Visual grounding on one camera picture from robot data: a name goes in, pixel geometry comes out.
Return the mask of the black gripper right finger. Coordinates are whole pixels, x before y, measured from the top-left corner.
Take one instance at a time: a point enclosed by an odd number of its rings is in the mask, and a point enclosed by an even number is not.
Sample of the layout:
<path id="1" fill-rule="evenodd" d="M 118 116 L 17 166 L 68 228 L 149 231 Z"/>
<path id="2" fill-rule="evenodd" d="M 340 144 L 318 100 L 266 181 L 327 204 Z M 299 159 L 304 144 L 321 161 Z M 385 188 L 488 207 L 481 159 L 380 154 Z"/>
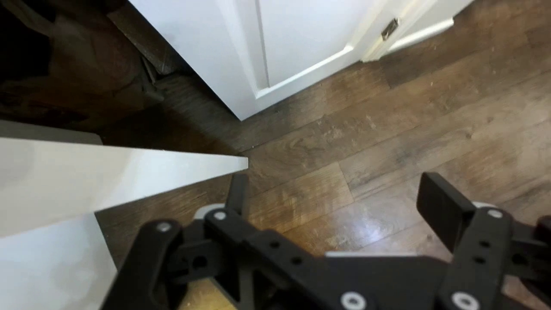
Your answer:
<path id="1" fill-rule="evenodd" d="M 419 176 L 416 211 L 452 255 L 437 310 L 512 310 L 518 302 L 502 293 L 506 276 L 551 304 L 549 216 L 521 224 L 497 207 L 476 207 L 437 173 Z"/>

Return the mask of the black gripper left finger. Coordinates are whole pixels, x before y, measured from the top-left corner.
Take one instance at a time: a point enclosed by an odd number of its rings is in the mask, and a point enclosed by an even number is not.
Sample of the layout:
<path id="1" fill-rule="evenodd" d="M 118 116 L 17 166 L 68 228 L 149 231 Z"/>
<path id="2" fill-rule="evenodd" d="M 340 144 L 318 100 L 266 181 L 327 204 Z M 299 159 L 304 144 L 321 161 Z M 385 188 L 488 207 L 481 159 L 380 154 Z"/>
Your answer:
<path id="1" fill-rule="evenodd" d="M 177 310 L 189 285 L 201 280 L 213 281 L 237 310 L 320 309 L 313 259 L 246 223 L 246 188 L 247 178 L 235 175 L 227 200 L 190 224 L 142 224 L 101 310 Z"/>

